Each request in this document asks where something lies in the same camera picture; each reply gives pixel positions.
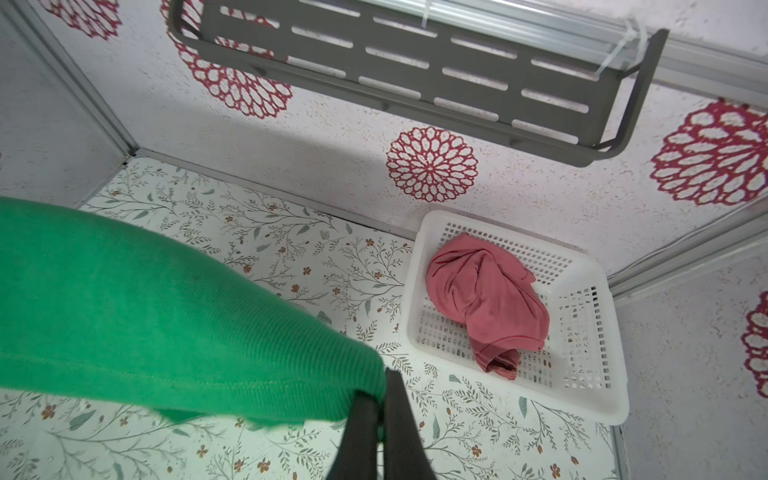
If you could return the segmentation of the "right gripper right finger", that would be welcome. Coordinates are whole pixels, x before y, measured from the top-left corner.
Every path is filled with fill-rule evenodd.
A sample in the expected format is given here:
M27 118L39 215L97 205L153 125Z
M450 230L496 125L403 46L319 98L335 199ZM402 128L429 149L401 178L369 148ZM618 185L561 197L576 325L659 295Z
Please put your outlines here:
M387 480L435 480L424 452L402 375L386 371L387 392L383 404L383 460Z

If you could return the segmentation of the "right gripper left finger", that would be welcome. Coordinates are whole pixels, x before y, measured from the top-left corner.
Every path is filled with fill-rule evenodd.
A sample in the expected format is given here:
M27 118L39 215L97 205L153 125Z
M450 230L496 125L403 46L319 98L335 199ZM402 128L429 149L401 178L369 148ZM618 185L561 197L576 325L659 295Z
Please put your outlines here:
M374 397L357 392L327 480L377 478L379 425L379 403Z

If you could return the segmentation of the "green tank top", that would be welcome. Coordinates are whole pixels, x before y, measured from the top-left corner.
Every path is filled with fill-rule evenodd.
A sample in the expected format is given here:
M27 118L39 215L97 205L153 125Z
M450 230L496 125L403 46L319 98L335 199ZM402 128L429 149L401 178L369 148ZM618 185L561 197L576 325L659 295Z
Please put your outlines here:
M1 384L267 425L386 393L371 347L165 236L1 201Z

